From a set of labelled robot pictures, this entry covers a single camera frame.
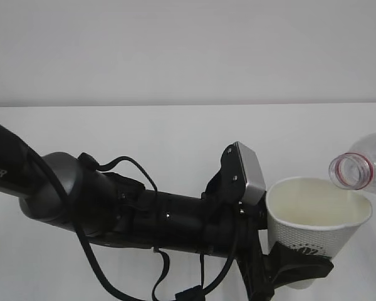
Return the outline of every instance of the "bottle opening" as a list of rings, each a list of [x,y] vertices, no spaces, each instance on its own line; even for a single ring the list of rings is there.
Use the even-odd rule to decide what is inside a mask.
[[[342,189],[359,190],[371,182],[373,167],[364,156],[346,153],[330,163],[329,176]]]

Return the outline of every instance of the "white paper cup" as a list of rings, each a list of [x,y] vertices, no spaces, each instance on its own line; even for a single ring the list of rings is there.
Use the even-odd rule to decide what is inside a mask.
[[[276,241],[306,255],[333,258],[372,215],[364,196],[331,182],[292,177],[274,184],[266,194],[269,251]],[[307,288],[314,280],[290,284]]]

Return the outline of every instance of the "plastic bottle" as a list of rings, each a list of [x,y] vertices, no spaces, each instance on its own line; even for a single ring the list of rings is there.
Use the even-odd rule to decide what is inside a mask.
[[[368,135],[329,166],[332,182],[343,189],[365,190],[376,194],[376,133]]]

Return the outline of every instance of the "white backdrop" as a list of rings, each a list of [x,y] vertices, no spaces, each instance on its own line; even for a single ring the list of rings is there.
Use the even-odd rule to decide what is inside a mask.
[[[289,176],[326,178],[334,156],[376,131],[376,104],[0,108],[0,123],[42,155],[85,151],[99,162],[130,155],[160,190],[199,196],[219,169],[222,151],[235,140],[256,151],[267,187]],[[127,164],[117,171],[145,182]],[[279,288],[274,301],[376,301],[376,197],[371,200],[372,219],[335,258],[331,275],[306,290]],[[149,300],[162,268],[159,255],[94,249],[116,287]],[[172,266],[159,287],[161,300],[199,283],[199,257],[170,253]],[[223,262],[206,258],[206,283]],[[208,297],[245,299],[235,264]],[[10,300],[114,298],[95,279],[73,233],[24,217],[17,200],[0,193],[0,301]]]
[[[0,105],[376,102],[376,0],[0,0]]]

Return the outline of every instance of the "cable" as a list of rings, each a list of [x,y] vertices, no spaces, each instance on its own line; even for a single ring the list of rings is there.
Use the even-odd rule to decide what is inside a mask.
[[[92,251],[92,248],[89,244],[89,241],[87,240],[85,233],[83,231],[83,228],[79,224],[79,222],[76,220],[74,214],[73,214],[73,208],[71,206],[71,202],[69,200],[69,197],[64,190],[63,185],[60,183],[59,179],[57,178],[56,174],[53,172],[53,170],[50,168],[50,166],[43,160],[41,156],[39,156],[34,150],[29,148],[28,154],[34,161],[34,163],[42,170],[43,174],[47,177],[50,184],[55,189],[56,193],[58,194],[61,202],[63,203],[64,207],[66,208],[68,215],[70,217],[70,221],[74,227],[75,233],[81,243],[81,246],[83,248],[83,251],[85,252],[86,258],[89,261],[90,266],[92,267],[92,270],[94,274],[96,275],[97,279],[99,280],[100,284],[103,286],[103,288],[113,297],[122,300],[122,301],[143,301],[134,297],[131,297],[123,292],[120,292],[117,290],[106,278],[105,274],[103,273],[102,269],[100,268],[100,265],[95,257],[95,254]]]
[[[201,252],[199,255],[199,261],[201,262],[201,287],[205,284],[205,253]]]
[[[223,268],[221,269],[218,276],[213,280],[211,284],[209,284],[206,288],[203,289],[204,295],[207,295],[211,291],[213,291],[226,277],[229,269],[231,268],[231,265],[235,259],[235,254],[238,246],[238,238],[239,238],[239,227],[237,225],[238,223],[238,209],[234,207],[234,238],[231,245],[231,248],[229,250],[229,254],[226,260],[226,263],[224,264]]]
[[[149,181],[149,183],[152,185],[153,190],[155,191],[155,196],[154,196],[154,200],[153,200],[153,203],[152,203],[153,205],[155,205],[156,204],[156,200],[157,200],[157,195],[158,195],[157,186],[154,183],[154,181],[152,180],[152,178],[148,175],[148,173],[146,172],[146,170],[137,161],[135,161],[131,157],[120,156],[120,157],[114,159],[113,161],[111,161],[111,162],[109,162],[109,163],[107,163],[105,165],[97,165],[95,167],[96,167],[97,171],[109,171],[109,170],[113,169],[114,167],[116,167],[117,164],[120,163],[120,162],[122,162],[122,161],[129,161],[129,162],[131,162],[133,165],[135,165],[135,167],[137,169],[139,169],[139,171],[142,174],[144,174],[144,176],[147,178],[147,180]],[[134,208],[136,210],[143,211],[142,208],[138,208],[138,207],[132,206],[132,205],[128,205],[128,206],[131,207],[131,208]]]

